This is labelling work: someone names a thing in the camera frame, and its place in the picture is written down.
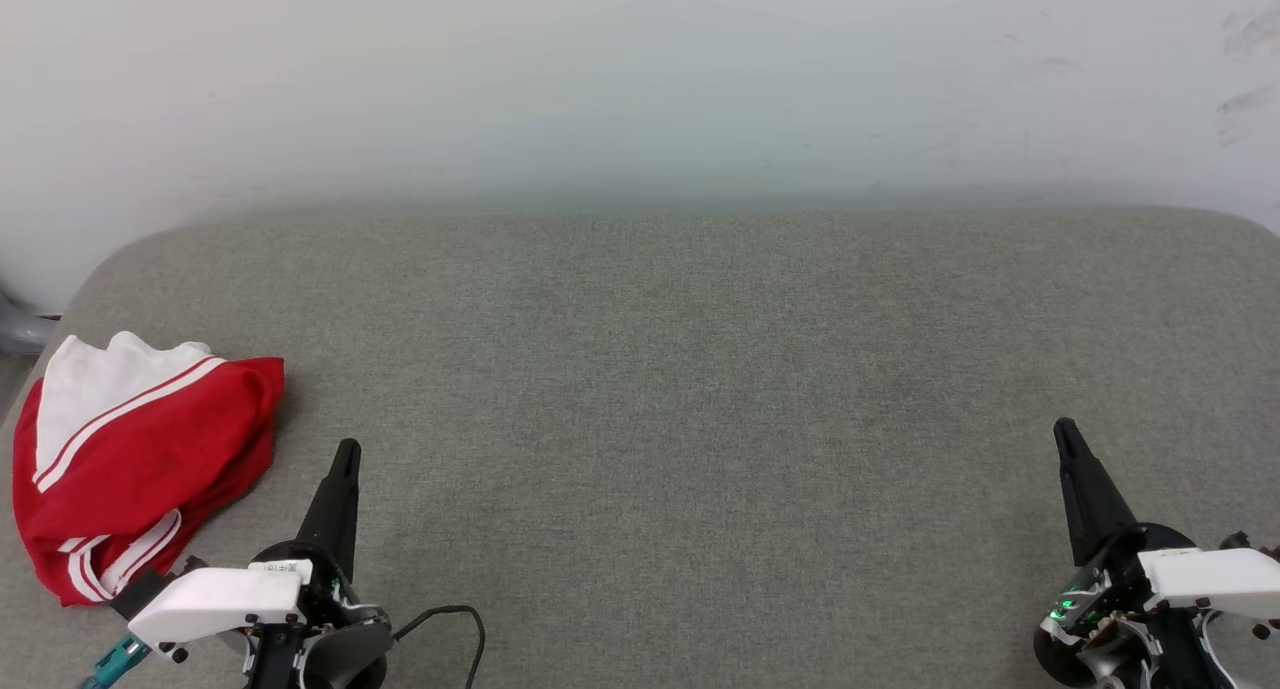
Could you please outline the grey plastic object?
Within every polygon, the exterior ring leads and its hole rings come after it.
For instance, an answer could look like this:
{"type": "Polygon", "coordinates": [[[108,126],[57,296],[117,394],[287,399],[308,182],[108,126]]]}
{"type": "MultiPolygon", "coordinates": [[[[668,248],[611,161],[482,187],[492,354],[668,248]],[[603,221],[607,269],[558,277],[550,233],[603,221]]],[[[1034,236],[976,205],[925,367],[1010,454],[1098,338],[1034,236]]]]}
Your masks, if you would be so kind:
{"type": "Polygon", "coordinates": [[[0,353],[41,355],[52,339],[60,316],[35,314],[0,288],[0,353]]]}

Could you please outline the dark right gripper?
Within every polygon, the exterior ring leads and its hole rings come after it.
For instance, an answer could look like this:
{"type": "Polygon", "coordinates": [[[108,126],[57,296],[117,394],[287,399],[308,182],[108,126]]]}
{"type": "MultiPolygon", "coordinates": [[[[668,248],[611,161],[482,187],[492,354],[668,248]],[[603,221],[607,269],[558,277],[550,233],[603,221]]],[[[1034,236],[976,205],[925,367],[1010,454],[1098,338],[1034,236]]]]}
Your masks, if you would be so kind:
{"type": "Polygon", "coordinates": [[[1137,556],[1194,543],[1138,523],[1073,419],[1056,420],[1053,438],[1078,571],[1033,635],[1041,669],[1070,689],[1219,689],[1206,645],[1211,611],[1143,608],[1151,589],[1137,556]]]}

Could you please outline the red and white shirt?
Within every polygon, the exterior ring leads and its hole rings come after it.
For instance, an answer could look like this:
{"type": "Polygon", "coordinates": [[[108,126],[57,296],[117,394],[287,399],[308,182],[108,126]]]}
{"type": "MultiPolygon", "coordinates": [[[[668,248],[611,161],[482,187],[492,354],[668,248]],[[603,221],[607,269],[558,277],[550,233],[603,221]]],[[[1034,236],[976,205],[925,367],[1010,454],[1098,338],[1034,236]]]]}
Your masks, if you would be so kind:
{"type": "Polygon", "coordinates": [[[104,604],[165,571],[273,464],[278,356],[159,350],[131,332],[52,352],[18,414],[12,506],[35,576],[64,606],[104,604]]]}

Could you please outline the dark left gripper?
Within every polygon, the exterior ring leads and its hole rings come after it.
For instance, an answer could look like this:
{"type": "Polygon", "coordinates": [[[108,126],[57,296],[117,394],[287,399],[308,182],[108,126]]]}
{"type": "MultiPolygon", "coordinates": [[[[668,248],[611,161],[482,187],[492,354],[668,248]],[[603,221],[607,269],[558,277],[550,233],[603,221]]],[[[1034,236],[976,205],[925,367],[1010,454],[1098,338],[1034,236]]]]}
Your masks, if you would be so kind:
{"type": "Polygon", "coordinates": [[[360,601],[349,583],[355,581],[361,457],[356,439],[340,441],[297,540],[275,544],[253,558],[308,560],[314,576],[303,589],[303,608],[317,617],[246,629],[246,689],[383,686],[393,647],[390,619],[383,607],[360,601]]]}

